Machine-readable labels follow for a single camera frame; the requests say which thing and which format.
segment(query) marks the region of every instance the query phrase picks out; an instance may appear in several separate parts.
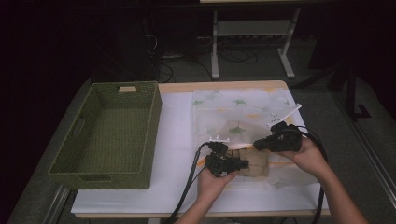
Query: green woven basket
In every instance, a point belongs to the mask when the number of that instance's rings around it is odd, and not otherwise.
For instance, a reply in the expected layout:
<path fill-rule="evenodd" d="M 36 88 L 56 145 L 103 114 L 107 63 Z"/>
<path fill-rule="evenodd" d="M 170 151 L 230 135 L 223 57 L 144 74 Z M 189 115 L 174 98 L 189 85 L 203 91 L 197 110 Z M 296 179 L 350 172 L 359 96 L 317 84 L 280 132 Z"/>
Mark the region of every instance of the green woven basket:
<path fill-rule="evenodd" d="M 49 175 L 70 189 L 148 189 L 161 108 L 157 82 L 92 84 Z"/>

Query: table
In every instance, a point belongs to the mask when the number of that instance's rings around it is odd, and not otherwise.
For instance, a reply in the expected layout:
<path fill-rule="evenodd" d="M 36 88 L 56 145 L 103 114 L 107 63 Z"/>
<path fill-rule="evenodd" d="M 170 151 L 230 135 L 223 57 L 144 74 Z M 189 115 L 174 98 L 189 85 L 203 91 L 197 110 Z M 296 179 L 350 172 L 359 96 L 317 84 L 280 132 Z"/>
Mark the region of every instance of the table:
<path fill-rule="evenodd" d="M 79 190 L 72 213 L 82 218 L 169 217 L 175 209 L 191 168 L 193 148 L 191 97 L 196 89 L 281 88 L 295 104 L 283 81 L 235 81 L 160 84 L 163 109 L 149 189 Z M 301 124 L 301 116 L 293 113 Z M 226 189 L 208 217 L 312 216 L 319 184 L 276 190 Z M 196 183 L 180 208 L 185 212 L 196 198 Z M 327 201 L 323 215 L 329 215 Z"/>

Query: beige cloth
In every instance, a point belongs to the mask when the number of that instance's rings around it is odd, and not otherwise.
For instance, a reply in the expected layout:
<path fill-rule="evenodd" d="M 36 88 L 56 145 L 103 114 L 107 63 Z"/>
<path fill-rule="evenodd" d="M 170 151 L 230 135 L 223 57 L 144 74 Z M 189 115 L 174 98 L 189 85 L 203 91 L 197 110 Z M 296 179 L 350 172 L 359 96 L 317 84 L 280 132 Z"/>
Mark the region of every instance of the beige cloth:
<path fill-rule="evenodd" d="M 268 149 L 237 149 L 229 150 L 227 154 L 233 157 L 239 157 L 242 161 L 248 161 L 248 168 L 241 169 L 239 175 L 246 176 L 268 176 L 268 157 L 271 151 Z"/>

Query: forearm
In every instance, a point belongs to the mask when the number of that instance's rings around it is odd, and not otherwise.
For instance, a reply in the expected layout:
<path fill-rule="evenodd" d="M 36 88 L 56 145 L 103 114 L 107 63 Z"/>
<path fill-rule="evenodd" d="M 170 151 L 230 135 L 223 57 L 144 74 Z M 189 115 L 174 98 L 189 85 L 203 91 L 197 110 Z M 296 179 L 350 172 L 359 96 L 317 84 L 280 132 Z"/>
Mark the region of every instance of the forearm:
<path fill-rule="evenodd" d="M 176 224 L 199 224 L 211 206 L 212 204 L 195 202 L 189 210 L 177 220 Z"/>
<path fill-rule="evenodd" d="M 368 223 L 330 167 L 318 176 L 318 180 L 326 193 L 335 223 Z"/>

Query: white metal table frame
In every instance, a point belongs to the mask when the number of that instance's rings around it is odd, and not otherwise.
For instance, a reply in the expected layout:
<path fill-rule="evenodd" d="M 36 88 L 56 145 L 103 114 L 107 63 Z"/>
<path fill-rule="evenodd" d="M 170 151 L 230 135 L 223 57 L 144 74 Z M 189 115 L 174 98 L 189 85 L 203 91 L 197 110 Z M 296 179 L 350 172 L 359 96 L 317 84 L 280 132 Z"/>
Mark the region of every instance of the white metal table frame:
<path fill-rule="evenodd" d="M 282 48 L 277 49 L 280 61 L 289 79 L 295 78 L 287 57 L 290 41 L 297 24 L 300 9 L 294 9 L 291 20 L 281 21 L 218 21 L 218 12 L 213 16 L 212 78 L 219 79 L 218 36 L 232 35 L 285 35 Z"/>

